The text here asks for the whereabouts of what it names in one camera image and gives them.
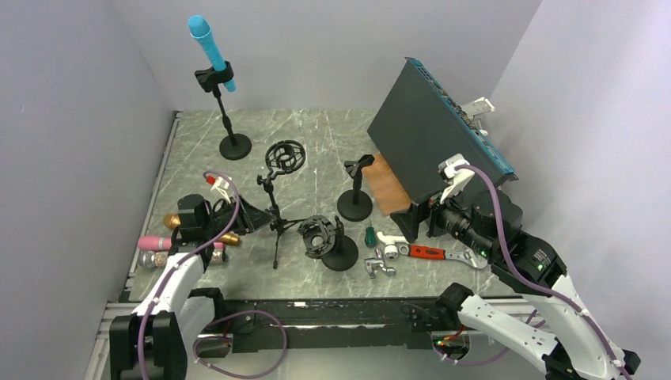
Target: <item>black clamp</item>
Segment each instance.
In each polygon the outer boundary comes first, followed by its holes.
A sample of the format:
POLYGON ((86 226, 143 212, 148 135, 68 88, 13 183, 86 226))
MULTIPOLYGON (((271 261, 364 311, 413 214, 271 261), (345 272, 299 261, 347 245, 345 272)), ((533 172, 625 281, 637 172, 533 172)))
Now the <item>black clamp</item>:
POLYGON ((226 68, 222 71, 215 71, 213 67, 207 70, 197 70, 194 75, 198 84, 203 87, 203 91, 211 93, 217 85, 230 82, 233 79, 233 67, 229 61, 226 62, 226 68))
MULTIPOLYGON (((170 241, 172 246, 168 255, 177 253, 189 253, 205 241, 214 237, 212 231, 208 228, 213 215, 210 210, 210 202, 200 194, 190 194, 177 201, 177 214, 180 216, 180 225, 172 231, 170 241)), ((212 260, 214 244, 207 246, 198 253, 203 259, 203 270, 205 271, 212 260)))
POLYGON ((359 158, 358 161, 345 161, 345 171, 349 174, 350 178, 361 179, 362 173, 361 170, 367 166, 371 166, 375 162, 375 157, 372 154, 364 154, 359 158))
POLYGON ((256 178, 259 185, 299 170, 305 164, 305 148, 295 140, 276 142, 266 150, 265 161, 268 175, 256 178))
POLYGON ((471 289, 460 283, 450 284, 436 300, 436 310, 438 311, 440 322, 450 326, 461 325, 457 312, 461 311, 461 304, 466 301, 466 298, 473 295, 474 293, 471 289))

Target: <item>black round base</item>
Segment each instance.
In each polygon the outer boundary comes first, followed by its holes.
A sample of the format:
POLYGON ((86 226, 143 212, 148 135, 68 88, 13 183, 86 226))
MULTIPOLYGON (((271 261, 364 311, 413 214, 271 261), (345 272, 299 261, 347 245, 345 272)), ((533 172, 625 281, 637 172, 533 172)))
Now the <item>black round base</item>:
POLYGON ((247 157, 247 154, 252 151, 252 140, 241 133, 234 133, 233 135, 235 135, 237 144, 233 145, 230 137, 226 136, 219 143, 219 153, 227 160, 236 161, 247 157))
POLYGON ((358 192, 358 204, 352 203, 354 190, 347 190, 338 198, 338 212, 350 222, 361 222, 370 216, 373 212, 373 201, 368 194, 358 192))
POLYGON ((354 267, 357 260, 358 248, 356 243, 351 238, 343 236, 339 249, 324 256, 321 262, 332 271, 343 272, 354 267))

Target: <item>white bracket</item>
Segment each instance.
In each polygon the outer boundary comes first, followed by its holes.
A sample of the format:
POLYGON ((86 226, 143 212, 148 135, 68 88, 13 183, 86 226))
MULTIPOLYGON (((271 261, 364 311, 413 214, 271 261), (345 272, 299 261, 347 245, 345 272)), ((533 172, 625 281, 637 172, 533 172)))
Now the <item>white bracket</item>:
POLYGON ((487 99, 486 97, 481 97, 470 103, 460 105, 461 111, 466 112, 466 116, 469 118, 475 119, 476 116, 482 115, 487 112, 496 111, 496 107, 487 99))
POLYGON ((469 165, 469 162, 461 154, 455 154, 438 165, 438 171, 448 185, 442 192, 440 203, 444 203, 448 198, 459 194, 475 175, 468 169, 456 169, 459 165, 469 165))
POLYGON ((222 196, 222 198, 228 203, 231 204, 233 202, 233 197, 229 195, 228 189, 229 189, 229 183, 225 181, 221 177, 217 177, 216 180, 214 180, 214 183, 212 184, 212 187, 210 187, 211 192, 218 192, 219 195, 222 196))

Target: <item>gold microphone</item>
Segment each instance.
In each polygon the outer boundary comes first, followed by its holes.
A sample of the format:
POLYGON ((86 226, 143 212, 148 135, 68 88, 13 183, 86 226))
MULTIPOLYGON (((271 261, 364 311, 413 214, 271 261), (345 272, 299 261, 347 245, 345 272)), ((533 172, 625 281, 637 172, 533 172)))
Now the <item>gold microphone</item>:
MULTIPOLYGON (((163 217, 163 224, 170 230, 174 230, 180 225, 180 216, 178 214, 165 214, 163 217)), ((240 237, 234 233, 223 234, 219 241, 226 245, 240 245, 240 237)))

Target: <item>wooden board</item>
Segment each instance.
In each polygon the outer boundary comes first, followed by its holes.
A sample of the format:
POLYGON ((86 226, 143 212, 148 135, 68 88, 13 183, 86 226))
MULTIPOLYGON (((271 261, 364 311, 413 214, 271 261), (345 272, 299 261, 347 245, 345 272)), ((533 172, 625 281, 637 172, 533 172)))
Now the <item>wooden board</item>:
POLYGON ((363 168, 363 176, 383 215, 386 216, 394 211, 406 210, 410 207, 410 197, 396 179, 382 154, 375 154, 375 162, 363 168))

